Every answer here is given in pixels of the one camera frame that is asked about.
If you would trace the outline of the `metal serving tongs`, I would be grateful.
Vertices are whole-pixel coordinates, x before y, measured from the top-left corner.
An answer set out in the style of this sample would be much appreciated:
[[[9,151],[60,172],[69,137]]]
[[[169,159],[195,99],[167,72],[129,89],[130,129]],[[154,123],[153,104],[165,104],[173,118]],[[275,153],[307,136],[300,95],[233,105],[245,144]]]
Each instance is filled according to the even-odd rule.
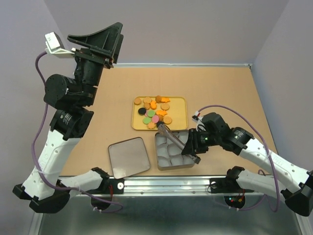
[[[160,122],[160,123],[157,124],[157,128],[158,128],[161,124],[166,125],[165,123]],[[176,137],[176,136],[173,134],[173,132],[170,130],[170,128],[169,128],[167,125],[166,125],[166,127],[167,127],[167,132],[159,132],[159,130],[158,130],[158,132],[159,132],[161,135],[163,135],[163,136],[165,136],[166,138],[168,138],[172,143],[174,143],[174,144],[182,151],[182,150],[184,149],[184,147],[185,147],[185,144],[184,144],[181,140],[179,140],[178,137]]]

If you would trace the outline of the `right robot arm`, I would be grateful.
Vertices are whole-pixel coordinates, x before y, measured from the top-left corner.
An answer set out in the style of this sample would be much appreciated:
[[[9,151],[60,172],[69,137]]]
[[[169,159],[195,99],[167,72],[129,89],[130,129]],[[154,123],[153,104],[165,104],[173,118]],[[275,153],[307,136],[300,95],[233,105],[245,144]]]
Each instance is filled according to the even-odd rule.
[[[282,200],[286,206],[301,216],[309,216],[313,210],[313,173],[298,167],[269,150],[250,132],[230,128],[217,113],[201,116],[195,112],[197,123],[189,129],[183,155],[206,153],[212,146],[240,156],[269,173],[268,176],[252,173],[235,166],[227,172],[226,188],[230,191],[249,189]]]

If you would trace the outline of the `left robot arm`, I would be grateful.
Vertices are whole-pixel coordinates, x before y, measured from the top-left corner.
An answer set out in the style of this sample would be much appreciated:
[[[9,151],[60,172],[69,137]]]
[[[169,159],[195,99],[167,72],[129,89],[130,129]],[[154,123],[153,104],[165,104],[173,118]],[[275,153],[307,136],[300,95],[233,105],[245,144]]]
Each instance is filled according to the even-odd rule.
[[[92,208],[100,213],[109,212],[113,204],[114,185],[102,169],[94,167],[65,179],[60,178],[60,173],[91,122],[93,111],[89,107],[94,103],[103,69],[111,69],[117,62],[123,42],[122,27],[117,22],[92,34],[68,35],[67,39],[80,49],[66,49],[55,32],[45,35],[41,56],[72,58],[76,67],[71,78],[53,74],[43,79],[45,106],[56,111],[40,156],[32,155],[32,172],[13,188],[13,193],[28,200],[36,213],[58,213],[79,194],[89,196]]]

